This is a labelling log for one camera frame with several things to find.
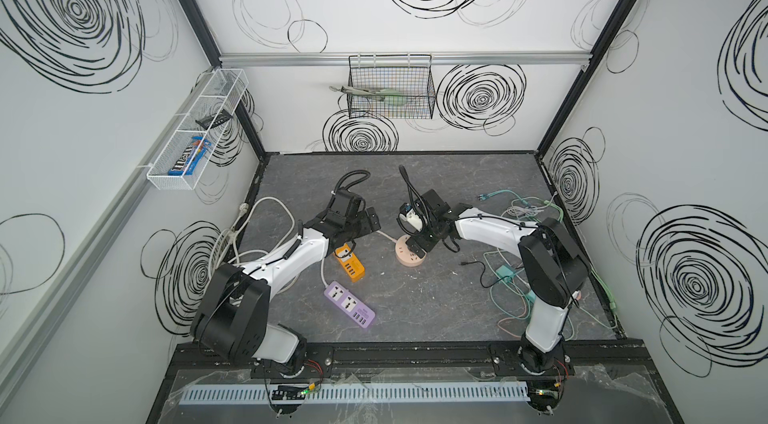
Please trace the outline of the round pink power strip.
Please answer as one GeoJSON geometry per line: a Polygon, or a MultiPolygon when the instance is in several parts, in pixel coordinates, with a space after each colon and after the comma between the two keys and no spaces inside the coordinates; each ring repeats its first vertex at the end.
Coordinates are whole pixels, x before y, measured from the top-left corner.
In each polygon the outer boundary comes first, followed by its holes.
{"type": "Polygon", "coordinates": [[[425,258],[419,257],[416,253],[412,252],[407,246],[407,240],[407,235],[403,235],[397,239],[395,243],[396,260],[405,267],[418,267],[424,262],[425,258]]]}

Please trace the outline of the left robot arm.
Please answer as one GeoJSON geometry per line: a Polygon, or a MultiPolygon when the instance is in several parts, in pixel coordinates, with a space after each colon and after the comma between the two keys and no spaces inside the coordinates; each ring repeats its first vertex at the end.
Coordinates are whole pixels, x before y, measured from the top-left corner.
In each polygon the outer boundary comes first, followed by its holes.
{"type": "Polygon", "coordinates": [[[335,191],[316,217],[297,223],[287,242],[254,261],[214,271],[190,327],[192,338],[233,364],[262,359],[299,366],[302,338],[269,322],[272,299],[305,269],[380,229],[375,208],[362,196],[335,191]]]}

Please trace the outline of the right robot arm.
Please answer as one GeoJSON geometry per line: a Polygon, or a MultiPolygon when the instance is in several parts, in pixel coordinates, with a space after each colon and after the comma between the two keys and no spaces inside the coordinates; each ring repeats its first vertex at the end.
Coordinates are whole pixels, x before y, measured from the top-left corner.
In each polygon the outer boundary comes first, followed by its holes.
{"type": "Polygon", "coordinates": [[[518,351],[523,369],[542,375],[564,361],[562,332],[575,294],[589,279],[590,264],[566,226],[493,215],[467,204],[454,207],[434,190],[408,192],[398,223],[405,245],[424,258],[438,243],[456,251],[460,239],[507,251],[521,259],[534,301],[518,351]]]}

